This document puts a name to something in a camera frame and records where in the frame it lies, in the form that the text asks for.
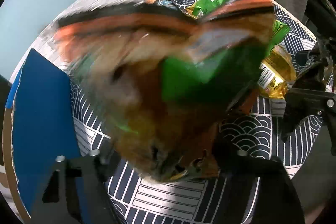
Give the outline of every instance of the black metal bracket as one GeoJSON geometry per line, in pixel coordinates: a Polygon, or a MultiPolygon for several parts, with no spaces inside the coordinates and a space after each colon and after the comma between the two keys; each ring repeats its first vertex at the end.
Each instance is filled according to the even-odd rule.
{"type": "Polygon", "coordinates": [[[104,182],[114,174],[119,162],[114,155],[117,154],[108,152],[102,155],[99,150],[92,150],[85,157],[75,159],[58,156],[47,182],[36,198],[31,213],[31,224],[84,223],[76,178],[83,180],[91,222],[119,224],[120,220],[104,186],[104,182]]]}
{"type": "Polygon", "coordinates": [[[328,126],[331,154],[336,156],[336,95],[325,92],[326,83],[335,72],[336,42],[319,40],[311,51],[300,51],[296,58],[305,67],[285,95],[281,139],[286,142],[305,117],[320,116],[328,126]]]}

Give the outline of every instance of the navy wave pattern fabric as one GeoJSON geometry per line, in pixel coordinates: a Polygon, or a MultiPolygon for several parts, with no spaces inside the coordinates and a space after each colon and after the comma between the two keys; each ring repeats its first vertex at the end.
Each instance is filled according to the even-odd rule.
{"type": "MultiPolygon", "coordinates": [[[[174,1],[184,9],[196,0],[174,1]]],[[[312,49],[315,39],[280,6],[274,5],[274,10],[277,19],[291,27],[281,45],[291,54],[294,68],[299,73],[302,66],[295,62],[295,53],[312,49]]],[[[332,80],[331,77],[328,82],[330,87],[332,80]]],[[[98,149],[109,137],[103,133],[100,119],[75,83],[71,88],[71,104],[78,145],[81,154],[85,155],[92,149],[98,149]]],[[[248,117],[224,120],[219,125],[219,132],[251,156],[269,159],[277,155],[289,176],[293,177],[307,158],[322,119],[307,117],[284,144],[276,133],[281,130],[285,105],[284,100],[260,96],[248,117]]],[[[214,223],[216,213],[227,202],[230,184],[229,178],[153,184],[141,179],[125,160],[121,160],[115,175],[106,183],[106,189],[124,223],[201,224],[214,223]]],[[[256,179],[243,222],[253,215],[258,187],[259,179],[256,179]]]]}

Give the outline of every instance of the patterned cloth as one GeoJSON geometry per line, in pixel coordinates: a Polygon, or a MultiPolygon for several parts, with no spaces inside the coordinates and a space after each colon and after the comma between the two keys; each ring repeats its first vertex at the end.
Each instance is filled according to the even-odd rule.
{"type": "MultiPolygon", "coordinates": [[[[195,2],[174,1],[182,9],[195,2]]],[[[291,54],[298,73],[302,67],[295,62],[295,53],[312,49],[316,39],[275,2],[274,10],[276,18],[291,28],[281,44],[291,54]]],[[[66,70],[67,65],[63,64],[60,68],[66,70]]],[[[331,86],[332,78],[327,90],[331,90],[331,86]]],[[[108,141],[108,136],[102,132],[101,122],[76,84],[71,87],[71,98],[78,145],[81,154],[85,155],[108,141]]],[[[289,176],[293,177],[307,158],[322,120],[315,116],[307,117],[284,144],[276,133],[280,130],[285,104],[284,100],[270,100],[260,96],[249,116],[225,121],[220,124],[219,131],[249,155],[265,159],[277,155],[289,176]]],[[[217,211],[227,202],[226,190],[229,184],[229,178],[153,184],[139,178],[135,170],[125,160],[121,160],[115,175],[106,183],[106,188],[121,218],[123,216],[128,224],[189,224],[213,223],[217,211]]],[[[243,222],[253,215],[258,187],[259,179],[256,179],[243,222]]]]}

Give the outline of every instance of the white stripe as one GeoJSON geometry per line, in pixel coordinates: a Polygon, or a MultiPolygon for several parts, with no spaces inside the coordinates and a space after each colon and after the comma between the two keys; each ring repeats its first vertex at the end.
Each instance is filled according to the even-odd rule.
{"type": "Polygon", "coordinates": [[[97,146],[97,149],[99,149],[100,148],[100,145],[101,145],[101,143],[102,143],[102,141],[103,141],[103,136],[101,136],[101,139],[100,139],[100,141],[99,141],[99,144],[98,144],[98,146],[97,146]]]}
{"type": "Polygon", "coordinates": [[[79,147],[79,150],[84,154],[86,155],[90,150],[87,149],[84,145],[82,145],[81,143],[78,143],[78,147],[79,147]]]}
{"type": "Polygon", "coordinates": [[[311,50],[315,45],[314,42],[311,42],[308,39],[304,39],[304,38],[301,38],[301,43],[305,51],[311,50]]]}
{"type": "Polygon", "coordinates": [[[107,187],[107,193],[108,193],[108,195],[109,195],[110,197],[112,197],[112,196],[110,195],[110,186],[111,186],[112,179],[113,179],[113,176],[110,177],[109,186],[107,187]]]}
{"type": "Polygon", "coordinates": [[[286,145],[283,143],[283,165],[285,165],[285,153],[286,153],[286,145]]]}
{"type": "Polygon", "coordinates": [[[147,186],[155,190],[164,191],[167,193],[174,193],[176,195],[183,195],[183,196],[190,197],[190,198],[200,198],[202,195],[202,192],[194,191],[193,189],[181,189],[181,188],[176,188],[173,186],[159,184],[159,183],[154,184],[146,180],[142,180],[141,185],[147,186]]]}
{"type": "Polygon", "coordinates": [[[116,193],[117,193],[117,191],[118,191],[118,188],[119,188],[120,182],[121,182],[121,180],[123,179],[123,175],[124,175],[124,173],[125,173],[125,170],[126,170],[127,164],[128,164],[128,161],[125,163],[124,169],[123,169],[123,171],[121,172],[121,175],[120,175],[120,178],[119,178],[119,180],[118,180],[117,187],[116,187],[116,189],[115,189],[115,192],[114,192],[114,195],[113,195],[113,197],[115,197],[115,196],[116,196],[116,193]]]}
{"type": "Polygon", "coordinates": [[[213,220],[215,219],[215,216],[216,216],[216,213],[217,213],[218,207],[219,207],[219,205],[220,205],[220,203],[221,203],[221,201],[222,201],[222,196],[223,196],[224,189],[225,189],[225,186],[226,186],[226,181],[227,181],[227,178],[225,178],[224,185],[223,185],[222,191],[221,191],[221,193],[220,193],[219,201],[218,201],[218,204],[217,204],[216,210],[215,210],[215,212],[214,212],[214,214],[213,214],[213,217],[212,217],[212,219],[211,219],[211,222],[210,222],[210,224],[212,224],[213,220]]]}
{"type": "Polygon", "coordinates": [[[251,214],[251,212],[252,212],[252,210],[253,210],[254,203],[255,203],[255,201],[256,201],[256,199],[257,199],[257,193],[258,193],[258,188],[259,188],[259,181],[260,181],[260,178],[258,178],[258,181],[257,181],[257,186],[256,186],[256,188],[255,188],[255,193],[254,193],[254,197],[253,197],[253,201],[252,201],[252,205],[251,205],[250,211],[249,211],[249,213],[247,214],[247,216],[246,216],[245,220],[243,221],[243,223],[244,223],[246,220],[248,220],[248,218],[249,218],[249,216],[250,216],[250,214],[251,214]]]}
{"type": "Polygon", "coordinates": [[[307,156],[308,156],[308,136],[307,136],[306,123],[304,122],[303,125],[304,125],[304,130],[305,130],[305,132],[306,132],[306,146],[307,146],[307,148],[306,148],[306,156],[305,156],[305,158],[304,158],[304,160],[306,160],[306,159],[307,159],[307,156]]]}
{"type": "Polygon", "coordinates": [[[83,121],[84,121],[84,117],[85,117],[85,115],[86,115],[86,112],[87,112],[88,109],[89,109],[89,106],[90,106],[90,104],[87,106],[87,108],[86,108],[86,110],[85,110],[85,112],[84,112],[84,115],[83,115],[83,121]]]}
{"type": "Polygon", "coordinates": [[[164,183],[168,186],[177,186],[180,188],[192,189],[193,191],[202,191],[204,189],[204,182],[194,182],[194,181],[177,181],[177,182],[169,182],[164,183]]]}
{"type": "Polygon", "coordinates": [[[79,100],[79,106],[78,106],[78,108],[80,108],[81,107],[81,102],[82,102],[82,99],[84,98],[84,94],[82,95],[82,97],[81,97],[81,99],[79,100]]]}
{"type": "MultiPolygon", "coordinates": [[[[137,191],[138,191],[139,184],[140,184],[141,180],[142,180],[142,179],[141,179],[140,177],[138,177],[138,181],[137,181],[137,183],[136,183],[136,186],[135,186],[135,189],[134,189],[134,191],[133,191],[133,194],[132,194],[132,197],[131,197],[131,201],[129,202],[129,204],[132,204],[132,202],[133,202],[133,200],[134,200],[134,197],[135,197],[135,194],[136,194],[137,191]]],[[[126,213],[125,213],[125,219],[126,219],[128,213],[129,213],[130,208],[131,208],[131,206],[128,206],[128,208],[127,208],[127,210],[126,210],[126,213]]]]}
{"type": "Polygon", "coordinates": [[[90,138],[93,138],[93,136],[95,135],[94,130],[92,130],[92,128],[86,126],[85,124],[83,124],[80,120],[78,120],[76,117],[73,117],[73,124],[78,127],[80,130],[82,130],[82,132],[84,132],[86,135],[90,136],[90,138]]]}
{"type": "Polygon", "coordinates": [[[91,118],[92,114],[93,114],[93,110],[91,110],[91,113],[90,113],[90,115],[89,115],[88,119],[86,120],[86,123],[85,123],[85,125],[86,125],[86,126],[87,126],[87,123],[89,122],[89,120],[90,120],[90,118],[91,118]]]}
{"type": "Polygon", "coordinates": [[[196,210],[195,210],[193,219],[192,219],[193,221],[194,221],[195,218],[196,218],[196,215],[197,215],[198,210],[199,210],[199,208],[200,208],[201,201],[202,201],[202,199],[203,199],[203,197],[204,197],[204,194],[205,194],[205,191],[206,191],[206,189],[207,189],[207,186],[208,186],[208,180],[205,182],[204,189],[203,189],[202,194],[201,194],[201,196],[200,196],[200,198],[199,198],[199,201],[198,201],[198,204],[197,204],[197,207],[196,207],[196,210]]]}
{"type": "Polygon", "coordinates": [[[84,115],[83,115],[83,108],[84,108],[84,106],[85,106],[86,101],[87,101],[87,99],[85,99],[85,101],[84,101],[84,103],[83,103],[83,105],[82,105],[82,109],[81,109],[81,112],[82,112],[82,119],[84,118],[84,115]]]}
{"type": "Polygon", "coordinates": [[[147,215],[148,215],[148,212],[146,212],[145,217],[143,218],[143,221],[142,221],[141,224],[144,224],[144,223],[145,223],[145,220],[146,220],[147,215]]]}
{"type": "Polygon", "coordinates": [[[155,197],[144,195],[141,193],[137,193],[135,195],[135,200],[139,202],[144,202],[146,204],[152,204],[154,206],[166,207],[174,211],[183,211],[185,213],[194,213],[196,209],[192,206],[178,204],[168,200],[158,200],[155,197]]]}
{"type": "Polygon", "coordinates": [[[310,119],[308,118],[308,125],[309,125],[309,136],[310,136],[310,149],[309,149],[309,152],[311,151],[311,148],[312,148],[312,144],[313,144],[313,140],[311,139],[311,131],[310,131],[310,119]]]}
{"type": "Polygon", "coordinates": [[[296,143],[296,162],[295,164],[297,164],[297,136],[296,136],[296,129],[294,130],[295,133],[295,143],[296,143]]]}
{"type": "Polygon", "coordinates": [[[279,123],[279,121],[278,121],[278,118],[276,118],[277,119],[277,157],[279,156],[279,126],[278,126],[278,123],[279,123]]]}
{"type": "Polygon", "coordinates": [[[289,149],[290,149],[290,154],[289,154],[289,165],[292,165],[292,136],[289,136],[289,149]]]}
{"type": "Polygon", "coordinates": [[[134,173],[134,169],[132,169],[131,175],[130,175],[130,177],[129,177],[129,179],[128,179],[128,182],[127,182],[127,184],[126,184],[126,188],[125,188],[125,191],[124,191],[124,193],[123,193],[123,196],[121,197],[121,200],[124,200],[124,197],[125,197],[125,195],[126,195],[126,192],[127,192],[128,186],[129,186],[129,183],[131,182],[133,173],[134,173]]]}
{"type": "Polygon", "coordinates": [[[207,206],[207,208],[206,208],[206,210],[205,210],[205,213],[204,213],[204,215],[203,215],[202,222],[204,221],[205,216],[207,215],[207,212],[208,212],[208,210],[209,210],[209,207],[210,207],[210,204],[211,204],[211,201],[212,201],[212,197],[213,197],[213,195],[214,195],[214,193],[215,193],[215,190],[216,190],[217,182],[218,182],[218,179],[216,179],[215,184],[214,184],[214,186],[213,186],[212,193],[211,193],[211,196],[210,196],[210,200],[209,200],[209,202],[208,202],[208,206],[207,206]]]}
{"type": "Polygon", "coordinates": [[[75,129],[75,132],[77,136],[77,142],[81,143],[83,146],[85,146],[90,151],[90,142],[86,141],[85,138],[83,138],[83,136],[78,131],[76,131],[76,129],[75,129]]]}
{"type": "Polygon", "coordinates": [[[139,209],[136,211],[136,213],[135,213],[135,215],[134,215],[132,224],[134,224],[134,221],[135,221],[135,219],[137,218],[138,213],[139,213],[139,209]]]}
{"type": "Polygon", "coordinates": [[[301,132],[301,126],[299,126],[300,129],[300,135],[301,135],[301,164],[303,163],[303,140],[302,140],[302,132],[301,132]]]}
{"type": "Polygon", "coordinates": [[[154,224],[154,223],[155,223],[156,217],[157,217],[157,214],[155,214],[155,215],[154,215],[154,218],[153,218],[152,224],[154,224]]]}
{"type": "Polygon", "coordinates": [[[273,144],[273,120],[272,120],[272,108],[269,106],[269,111],[271,114],[270,121],[271,121],[271,134],[270,134],[270,139],[269,139],[269,160],[272,157],[272,144],[273,144]]]}
{"type": "Polygon", "coordinates": [[[184,218],[184,219],[187,219],[187,220],[192,220],[193,219],[192,214],[188,214],[188,213],[184,213],[184,212],[178,212],[178,211],[170,210],[170,209],[167,209],[167,208],[161,208],[159,206],[155,206],[155,205],[152,205],[152,204],[147,204],[147,203],[137,201],[137,200],[133,201],[133,206],[136,206],[138,208],[142,208],[142,209],[145,209],[145,210],[149,210],[153,213],[160,213],[160,214],[169,215],[169,216],[173,216],[173,217],[184,218]]]}
{"type": "Polygon", "coordinates": [[[293,38],[293,44],[295,46],[296,52],[298,52],[300,50],[300,47],[298,45],[298,41],[297,40],[298,40],[297,37],[293,38]]]}
{"type": "Polygon", "coordinates": [[[95,124],[95,122],[96,122],[97,119],[98,119],[98,116],[96,116],[96,118],[93,120],[91,128],[93,128],[93,125],[95,124]]]}
{"type": "Polygon", "coordinates": [[[165,199],[171,202],[184,203],[186,205],[191,205],[195,207],[200,201],[199,199],[177,196],[174,194],[174,192],[167,193],[167,192],[157,191],[156,189],[153,189],[153,188],[144,187],[141,184],[139,185],[138,192],[145,194],[145,195],[149,195],[154,198],[157,198],[157,202],[160,202],[161,199],[165,199]]]}
{"type": "Polygon", "coordinates": [[[76,100],[75,100],[75,105],[73,106],[73,115],[75,116],[75,117],[77,117],[77,105],[78,105],[78,101],[80,100],[79,99],[79,94],[80,94],[80,92],[78,92],[78,94],[77,94],[77,96],[76,96],[76,100]]]}

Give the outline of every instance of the metal bolt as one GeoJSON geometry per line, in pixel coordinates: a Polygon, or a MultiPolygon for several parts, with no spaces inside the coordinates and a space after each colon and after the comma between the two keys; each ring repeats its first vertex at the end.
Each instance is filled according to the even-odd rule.
{"type": "Polygon", "coordinates": [[[238,151],[237,151],[237,155],[238,155],[238,156],[245,157],[245,156],[247,156],[247,152],[246,152],[245,150],[238,150],[238,151]]]}
{"type": "Polygon", "coordinates": [[[61,155],[56,158],[56,162],[62,162],[65,160],[65,156],[61,155]]]}
{"type": "Polygon", "coordinates": [[[331,100],[331,99],[329,99],[329,100],[327,101],[327,106],[328,106],[328,107],[333,107],[333,106],[334,106],[334,101],[331,100]]]}
{"type": "Polygon", "coordinates": [[[98,149],[91,150],[89,153],[91,157],[98,156],[99,154],[100,154],[100,151],[98,149]]]}

